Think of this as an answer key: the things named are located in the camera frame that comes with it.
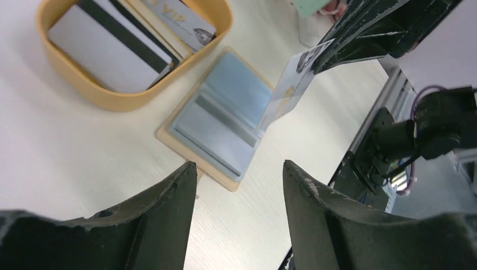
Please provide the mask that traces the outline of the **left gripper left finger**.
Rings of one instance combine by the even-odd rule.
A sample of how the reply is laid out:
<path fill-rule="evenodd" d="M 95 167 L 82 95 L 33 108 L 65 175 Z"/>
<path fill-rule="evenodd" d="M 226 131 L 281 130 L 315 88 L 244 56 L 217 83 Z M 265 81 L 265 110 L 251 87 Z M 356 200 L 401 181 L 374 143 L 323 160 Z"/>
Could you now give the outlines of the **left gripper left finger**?
<path fill-rule="evenodd" d="M 197 188 L 188 161 L 90 218 L 1 211 L 2 269 L 182 269 Z"/>

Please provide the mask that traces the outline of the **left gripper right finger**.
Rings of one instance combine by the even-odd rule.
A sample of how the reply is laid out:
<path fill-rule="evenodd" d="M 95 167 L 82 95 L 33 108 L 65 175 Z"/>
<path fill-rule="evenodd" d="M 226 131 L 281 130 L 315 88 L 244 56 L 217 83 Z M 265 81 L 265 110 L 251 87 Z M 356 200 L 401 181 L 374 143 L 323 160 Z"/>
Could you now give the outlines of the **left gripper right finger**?
<path fill-rule="evenodd" d="M 283 193 L 297 269 L 475 269 L 476 215 L 426 219 L 363 205 L 283 164 Z"/>

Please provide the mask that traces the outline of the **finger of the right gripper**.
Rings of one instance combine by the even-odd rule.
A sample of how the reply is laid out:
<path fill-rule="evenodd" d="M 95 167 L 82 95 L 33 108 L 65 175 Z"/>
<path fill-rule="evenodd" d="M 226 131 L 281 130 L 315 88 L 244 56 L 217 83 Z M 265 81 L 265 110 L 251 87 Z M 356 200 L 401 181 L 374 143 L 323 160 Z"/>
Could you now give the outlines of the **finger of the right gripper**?
<path fill-rule="evenodd" d="M 349 1 L 326 33 L 330 45 L 313 63 L 315 74 L 341 64 L 395 59 L 417 47 L 461 0 Z"/>

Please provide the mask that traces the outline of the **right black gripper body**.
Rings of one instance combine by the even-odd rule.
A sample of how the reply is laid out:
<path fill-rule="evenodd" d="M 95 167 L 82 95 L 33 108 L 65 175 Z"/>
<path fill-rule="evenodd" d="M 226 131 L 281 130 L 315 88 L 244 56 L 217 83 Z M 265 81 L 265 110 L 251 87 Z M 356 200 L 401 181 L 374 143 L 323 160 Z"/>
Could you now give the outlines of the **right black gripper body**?
<path fill-rule="evenodd" d="M 376 146 L 389 160 L 431 160 L 455 149 L 476 148 L 476 89 L 465 86 L 427 94 L 408 120 L 377 129 Z"/>

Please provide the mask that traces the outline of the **white VIP diamond card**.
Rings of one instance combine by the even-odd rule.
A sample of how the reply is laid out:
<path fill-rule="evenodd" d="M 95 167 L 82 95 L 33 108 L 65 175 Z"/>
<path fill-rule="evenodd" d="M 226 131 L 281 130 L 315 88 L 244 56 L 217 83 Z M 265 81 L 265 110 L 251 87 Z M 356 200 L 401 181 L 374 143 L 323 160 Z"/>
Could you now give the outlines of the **white VIP diamond card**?
<path fill-rule="evenodd" d="M 293 110 L 315 77 L 313 63 L 334 40 L 292 56 L 272 93 L 259 128 L 265 131 L 276 119 Z"/>

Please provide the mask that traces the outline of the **wooden card tray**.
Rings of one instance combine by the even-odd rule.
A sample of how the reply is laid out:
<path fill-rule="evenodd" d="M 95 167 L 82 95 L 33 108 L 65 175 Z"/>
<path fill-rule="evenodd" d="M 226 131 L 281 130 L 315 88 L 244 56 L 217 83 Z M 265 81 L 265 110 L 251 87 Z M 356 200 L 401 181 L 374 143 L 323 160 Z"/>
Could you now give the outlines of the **wooden card tray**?
<path fill-rule="evenodd" d="M 263 138 L 261 120 L 273 87 L 232 47 L 160 126 L 156 138 L 235 192 Z"/>

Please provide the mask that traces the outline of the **tan oval card holder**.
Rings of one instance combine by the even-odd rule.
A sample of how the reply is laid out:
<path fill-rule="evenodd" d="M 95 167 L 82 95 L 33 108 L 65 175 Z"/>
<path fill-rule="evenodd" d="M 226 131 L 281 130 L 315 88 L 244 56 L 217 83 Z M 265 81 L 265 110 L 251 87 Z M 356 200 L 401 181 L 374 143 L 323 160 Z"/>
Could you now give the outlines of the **tan oval card holder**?
<path fill-rule="evenodd" d="M 35 24 L 46 59 L 53 70 L 90 103 L 115 112 L 136 110 L 147 104 L 172 83 L 187 76 L 190 69 L 212 53 L 233 24 L 233 13 L 228 1 L 186 1 L 188 6 L 215 26 L 216 37 L 150 89 L 142 93 L 123 94 L 112 92 L 98 85 L 92 76 L 48 40 L 47 31 L 74 3 L 74 1 L 41 1 L 39 4 Z"/>

